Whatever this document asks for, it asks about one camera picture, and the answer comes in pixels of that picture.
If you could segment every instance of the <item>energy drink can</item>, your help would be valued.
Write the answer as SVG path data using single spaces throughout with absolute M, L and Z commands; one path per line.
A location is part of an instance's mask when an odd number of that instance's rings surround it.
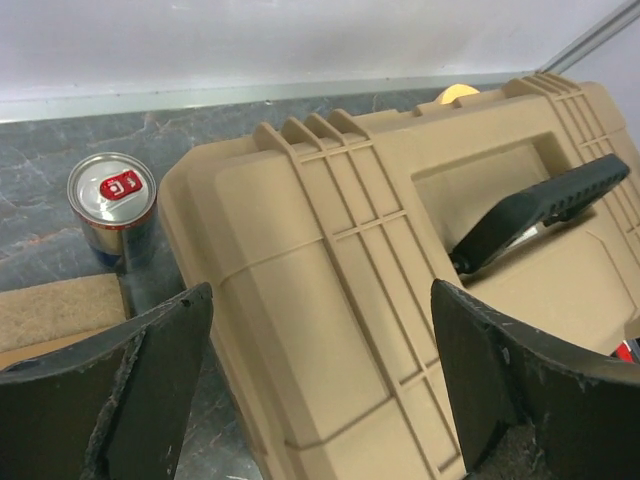
M 156 190 L 149 169 L 122 153 L 92 155 L 71 171 L 69 203 L 102 264 L 127 272 L 151 260 Z

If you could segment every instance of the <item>can lid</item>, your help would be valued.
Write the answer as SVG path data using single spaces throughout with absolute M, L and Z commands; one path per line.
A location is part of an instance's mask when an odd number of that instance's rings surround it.
M 139 160 L 122 153 L 99 153 L 71 171 L 67 194 L 73 209 L 88 220 L 122 226 L 153 207 L 156 183 Z

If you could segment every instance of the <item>marble surface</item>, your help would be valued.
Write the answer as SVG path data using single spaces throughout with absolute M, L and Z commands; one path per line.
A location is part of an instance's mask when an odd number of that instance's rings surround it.
M 133 155 L 159 181 L 193 146 L 250 134 L 262 121 L 279 128 L 289 116 L 326 116 L 335 108 L 355 115 L 409 110 L 437 93 L 387 92 L 0 125 L 0 291 L 103 271 L 66 197 L 71 168 L 88 155 Z M 167 241 L 160 229 L 157 234 L 151 265 L 121 278 L 132 314 L 183 289 Z M 244 444 L 212 350 L 193 400 L 176 478 L 262 478 Z

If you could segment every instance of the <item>red pull tab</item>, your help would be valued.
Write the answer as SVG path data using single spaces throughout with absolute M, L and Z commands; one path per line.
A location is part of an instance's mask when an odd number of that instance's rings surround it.
M 127 170 L 115 177 L 109 177 L 100 184 L 100 194 L 107 200 L 120 200 L 142 188 L 136 172 Z

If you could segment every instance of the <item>red object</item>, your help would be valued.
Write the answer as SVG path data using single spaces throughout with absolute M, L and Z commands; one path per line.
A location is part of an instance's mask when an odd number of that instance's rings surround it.
M 142 182 L 136 172 L 127 170 L 109 177 L 100 184 L 100 194 L 107 200 L 120 200 L 142 188 Z
M 624 343 L 621 343 L 620 346 L 616 349 L 616 356 L 620 360 L 624 360 L 625 362 L 633 363 L 633 357 L 631 356 L 631 352 L 629 351 L 629 347 L 627 347 Z

